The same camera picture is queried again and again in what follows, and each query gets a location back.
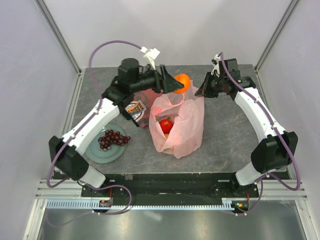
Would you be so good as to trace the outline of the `orange fruit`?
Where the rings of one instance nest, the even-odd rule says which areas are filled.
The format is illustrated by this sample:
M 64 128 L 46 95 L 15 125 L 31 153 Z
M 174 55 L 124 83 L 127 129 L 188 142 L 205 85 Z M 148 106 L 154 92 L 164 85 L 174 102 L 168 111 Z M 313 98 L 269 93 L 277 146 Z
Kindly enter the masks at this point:
M 174 77 L 178 82 L 180 82 L 181 84 L 183 84 L 183 88 L 179 88 L 175 91 L 173 91 L 173 93 L 175 94 L 183 94 L 185 93 L 191 86 L 191 79 L 188 75 L 186 75 L 185 73 L 181 73 L 178 74 Z

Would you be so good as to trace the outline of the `pink plastic bag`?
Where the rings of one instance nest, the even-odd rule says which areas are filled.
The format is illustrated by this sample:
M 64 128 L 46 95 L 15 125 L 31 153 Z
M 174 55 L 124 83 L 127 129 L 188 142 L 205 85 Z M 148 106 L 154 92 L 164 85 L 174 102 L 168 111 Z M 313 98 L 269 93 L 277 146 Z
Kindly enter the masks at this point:
M 149 114 L 149 131 L 157 152 L 179 159 L 196 151 L 202 144 L 205 104 L 203 97 L 195 96 L 197 87 L 190 82 L 181 94 L 167 93 L 153 102 Z M 173 127 L 165 136 L 160 121 L 170 120 Z

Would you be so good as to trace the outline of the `red apple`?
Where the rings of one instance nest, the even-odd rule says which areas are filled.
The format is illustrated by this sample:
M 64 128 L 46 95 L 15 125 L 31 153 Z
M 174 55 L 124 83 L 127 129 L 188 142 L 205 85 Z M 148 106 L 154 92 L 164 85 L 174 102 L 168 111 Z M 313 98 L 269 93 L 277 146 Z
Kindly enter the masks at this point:
M 163 119 L 159 122 L 160 128 L 164 134 L 169 134 L 173 128 L 173 123 L 169 119 Z

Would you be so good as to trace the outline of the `dark red grape bunch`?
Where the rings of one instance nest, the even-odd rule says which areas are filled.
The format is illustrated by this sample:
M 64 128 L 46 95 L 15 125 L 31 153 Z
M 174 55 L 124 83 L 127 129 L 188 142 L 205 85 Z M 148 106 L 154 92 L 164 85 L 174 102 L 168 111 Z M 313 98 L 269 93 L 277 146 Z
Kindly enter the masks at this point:
M 119 131 L 113 129 L 107 129 L 104 131 L 104 135 L 98 138 L 99 147 L 102 151 L 106 152 L 111 150 L 113 145 L 123 147 L 128 144 L 131 137 L 128 135 L 122 135 Z

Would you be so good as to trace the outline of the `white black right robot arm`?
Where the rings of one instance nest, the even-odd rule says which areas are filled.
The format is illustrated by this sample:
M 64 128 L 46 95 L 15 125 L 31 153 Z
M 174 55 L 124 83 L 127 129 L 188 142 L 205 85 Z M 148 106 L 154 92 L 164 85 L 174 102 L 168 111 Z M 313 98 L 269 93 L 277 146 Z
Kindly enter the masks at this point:
M 222 59 L 217 54 L 212 60 L 213 70 L 207 72 L 197 97 L 217 98 L 220 93 L 230 96 L 243 110 L 253 126 L 259 144 L 250 155 L 250 163 L 235 173 L 229 191 L 235 197 L 247 191 L 247 185 L 271 176 L 274 171 L 296 165 L 294 153 L 298 144 L 295 132 L 282 127 L 266 107 L 256 84 L 249 76 L 242 76 L 235 58 Z

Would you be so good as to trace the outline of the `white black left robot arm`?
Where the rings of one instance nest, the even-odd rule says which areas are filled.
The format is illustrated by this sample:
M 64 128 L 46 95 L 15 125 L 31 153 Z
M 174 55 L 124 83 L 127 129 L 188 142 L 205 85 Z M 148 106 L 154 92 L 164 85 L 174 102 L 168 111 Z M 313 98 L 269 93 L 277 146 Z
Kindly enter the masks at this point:
M 117 76 L 75 129 L 62 137 L 53 136 L 49 140 L 50 167 L 57 167 L 68 178 L 87 184 L 99 197 L 106 196 L 110 185 L 105 181 L 105 175 L 83 158 L 91 141 L 118 115 L 132 119 L 126 107 L 133 101 L 135 93 L 151 89 L 155 93 L 166 94 L 183 88 L 184 84 L 171 76 L 164 65 L 156 70 L 150 64 L 142 67 L 135 58 L 122 60 Z

